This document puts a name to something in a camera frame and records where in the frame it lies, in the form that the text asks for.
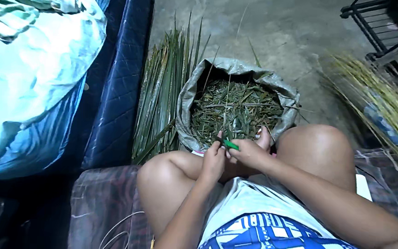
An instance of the concrete floor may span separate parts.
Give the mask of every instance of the concrete floor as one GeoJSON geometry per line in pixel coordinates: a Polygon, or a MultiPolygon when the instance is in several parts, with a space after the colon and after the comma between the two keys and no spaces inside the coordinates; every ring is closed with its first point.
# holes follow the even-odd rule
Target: concrete floor
{"type": "MultiPolygon", "coordinates": [[[[176,22],[199,28],[202,39],[211,33],[204,57],[237,58],[255,65],[251,43],[264,68],[272,69],[301,93],[301,114],[313,124],[338,127],[356,141],[336,98],[321,86],[318,60],[329,53],[347,52],[363,58],[374,52],[352,19],[341,19],[340,9],[352,0],[156,0],[150,45],[158,43],[176,22]],[[245,11],[237,35],[240,20],[245,11]]],[[[297,118],[298,125],[305,124],[297,118]]]]}

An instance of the leg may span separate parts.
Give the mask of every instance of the leg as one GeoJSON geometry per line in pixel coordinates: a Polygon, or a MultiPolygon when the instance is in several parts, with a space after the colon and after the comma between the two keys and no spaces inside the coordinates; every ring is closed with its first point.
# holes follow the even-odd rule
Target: leg
{"type": "Polygon", "coordinates": [[[356,192],[354,153],[346,136],[322,124],[298,126],[279,139],[277,158],[356,192]]]}
{"type": "MultiPolygon", "coordinates": [[[[269,150],[270,140],[263,128],[257,144],[269,150]]],[[[202,169],[202,157],[184,151],[172,151],[153,157],[138,173],[138,191],[142,207],[156,237],[179,209],[202,169]]],[[[237,176],[248,177],[257,171],[239,163],[227,162],[219,180],[225,183],[237,176]]]]}

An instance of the gray sack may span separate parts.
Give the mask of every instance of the gray sack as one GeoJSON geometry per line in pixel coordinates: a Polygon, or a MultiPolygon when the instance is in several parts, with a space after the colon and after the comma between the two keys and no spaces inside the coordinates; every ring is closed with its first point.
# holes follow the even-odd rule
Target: gray sack
{"type": "MultiPolygon", "coordinates": [[[[180,142],[190,150],[204,150],[202,145],[191,133],[190,108],[195,99],[197,81],[202,73],[208,74],[208,70],[205,71],[205,69],[212,61],[213,58],[204,59],[197,65],[191,77],[180,91],[177,101],[176,129],[179,134],[180,142]]],[[[230,58],[216,58],[213,66],[225,71],[229,75],[251,74],[255,82],[266,85],[277,92],[280,104],[284,108],[284,113],[271,131],[272,143],[293,125],[298,114],[296,108],[298,107],[300,94],[297,92],[296,88],[285,83],[274,71],[247,65],[243,61],[230,58]]]]}

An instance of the hand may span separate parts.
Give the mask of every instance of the hand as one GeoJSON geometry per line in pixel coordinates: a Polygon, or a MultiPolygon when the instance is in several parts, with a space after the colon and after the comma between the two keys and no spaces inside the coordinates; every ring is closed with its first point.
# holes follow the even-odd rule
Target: hand
{"type": "Polygon", "coordinates": [[[271,155],[261,146],[248,139],[233,139],[231,142],[239,146],[239,150],[230,149],[229,153],[244,165],[262,171],[271,155]]]}
{"type": "Polygon", "coordinates": [[[215,141],[203,156],[202,172],[199,178],[215,184],[221,178],[224,167],[225,149],[221,148],[219,141],[215,141]]]}

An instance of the straw bundle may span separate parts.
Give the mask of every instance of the straw bundle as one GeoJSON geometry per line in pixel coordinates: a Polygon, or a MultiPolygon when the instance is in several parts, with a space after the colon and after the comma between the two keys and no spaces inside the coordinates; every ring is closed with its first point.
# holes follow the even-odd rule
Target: straw bundle
{"type": "Polygon", "coordinates": [[[363,113],[366,105],[374,106],[398,133],[398,81],[350,56],[333,56],[333,59],[334,69],[343,80],[330,79],[331,86],[354,109],[379,141],[398,155],[398,146],[363,113]]]}
{"type": "Polygon", "coordinates": [[[194,37],[190,40],[190,21],[186,32],[176,28],[176,18],[174,26],[160,45],[153,47],[145,64],[135,124],[134,164],[180,146],[174,127],[177,99],[196,64],[202,60],[210,36],[199,56],[202,21],[196,41],[194,37]]]}

